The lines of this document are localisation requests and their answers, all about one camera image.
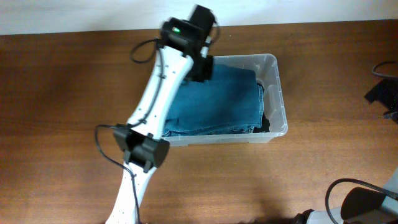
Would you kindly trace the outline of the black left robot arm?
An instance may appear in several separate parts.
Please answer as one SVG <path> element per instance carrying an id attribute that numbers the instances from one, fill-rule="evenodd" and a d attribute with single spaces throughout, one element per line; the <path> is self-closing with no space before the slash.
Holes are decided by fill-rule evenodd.
<path id="1" fill-rule="evenodd" d="M 212 11 L 197 5 L 189 19 L 164 22 L 151 57 L 155 60 L 144 94 L 126 124 L 110 125 L 123 152 L 123 177 L 107 223 L 140 223 L 142 203 L 150 178 L 168 154 L 162 139 L 170 106 L 183 81 L 203 82 L 212 76 L 213 57 L 208 49 L 217 41 Z"/>

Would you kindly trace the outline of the black garment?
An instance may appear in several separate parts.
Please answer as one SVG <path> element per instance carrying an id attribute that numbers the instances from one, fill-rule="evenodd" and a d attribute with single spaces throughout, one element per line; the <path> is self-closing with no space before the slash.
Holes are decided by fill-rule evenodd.
<path id="1" fill-rule="evenodd" d="M 261 127 L 255 127 L 253 129 L 253 133 L 268 133 L 270 131 L 270 122 L 265 116 L 264 112 L 264 87 L 261 83 L 257 83 L 257 87 L 259 90 L 259 101 L 262 110 L 262 117 L 261 117 Z"/>

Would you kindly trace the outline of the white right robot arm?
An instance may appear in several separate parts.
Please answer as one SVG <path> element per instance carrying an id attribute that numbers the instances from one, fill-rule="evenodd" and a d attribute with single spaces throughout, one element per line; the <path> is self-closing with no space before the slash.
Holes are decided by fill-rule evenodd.
<path id="1" fill-rule="evenodd" d="M 383 79 L 364 97 L 370 103 L 382 103 L 389 109 L 384 113 L 384 117 L 397 122 L 397 78 Z M 358 186 L 349 191 L 340 207 L 331 209 L 331 191 L 342 183 Z M 325 211 L 306 210 L 299 213 L 291 223 L 397 223 L 397 171 L 383 187 L 350 178 L 334 181 L 326 191 L 325 208 Z"/>

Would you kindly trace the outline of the dark blue jeans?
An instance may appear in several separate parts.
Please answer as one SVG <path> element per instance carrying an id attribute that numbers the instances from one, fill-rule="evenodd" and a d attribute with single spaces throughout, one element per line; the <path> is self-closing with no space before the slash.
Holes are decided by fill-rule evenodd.
<path id="1" fill-rule="evenodd" d="M 210 80 L 180 85 L 162 135 L 251 134 L 263 126 L 263 97 L 255 71 L 215 65 Z"/>

